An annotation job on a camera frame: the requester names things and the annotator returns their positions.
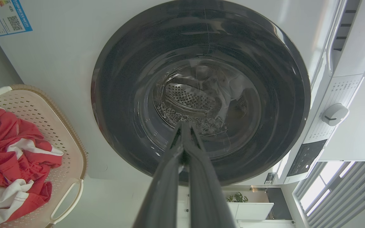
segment round black door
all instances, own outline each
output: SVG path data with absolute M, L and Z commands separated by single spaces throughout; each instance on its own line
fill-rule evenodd
M 153 175 L 178 121 L 192 121 L 222 185 L 256 176 L 298 139 L 310 82 L 295 45 L 257 12 L 178 0 L 124 24 L 102 50 L 91 98 L 113 149 Z M 180 174 L 181 184 L 188 174 Z

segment qr code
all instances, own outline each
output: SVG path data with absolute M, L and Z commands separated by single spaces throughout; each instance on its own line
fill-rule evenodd
M 19 20 L 18 20 L 17 16 L 8 17 L 8 21 L 9 21 L 9 23 L 12 26 L 14 31 L 23 29 L 22 26 L 21 26 L 21 23 L 19 23 Z

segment laundry basket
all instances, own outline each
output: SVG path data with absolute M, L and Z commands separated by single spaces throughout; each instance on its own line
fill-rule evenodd
M 0 228 L 52 227 L 71 212 L 81 197 L 87 165 L 84 147 L 55 103 L 33 86 L 12 85 L 0 88 L 0 107 L 18 118 L 34 123 L 45 140 L 64 153 L 62 165 L 51 169 L 46 180 L 53 185 L 50 201 L 19 219 L 0 224 Z M 54 215 L 73 187 L 78 187 L 74 201 L 61 215 Z

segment clothes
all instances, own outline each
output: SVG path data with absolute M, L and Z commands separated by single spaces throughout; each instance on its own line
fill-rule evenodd
M 35 124 L 0 108 L 0 224 L 49 201 L 52 184 L 45 180 L 63 152 L 43 138 Z

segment small black sticker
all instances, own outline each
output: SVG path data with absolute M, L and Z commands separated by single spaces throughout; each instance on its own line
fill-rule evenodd
M 265 185 L 271 185 L 272 181 L 274 180 L 275 174 L 276 174 L 276 172 L 269 172 L 267 174 L 267 178 L 266 178 L 264 184 Z

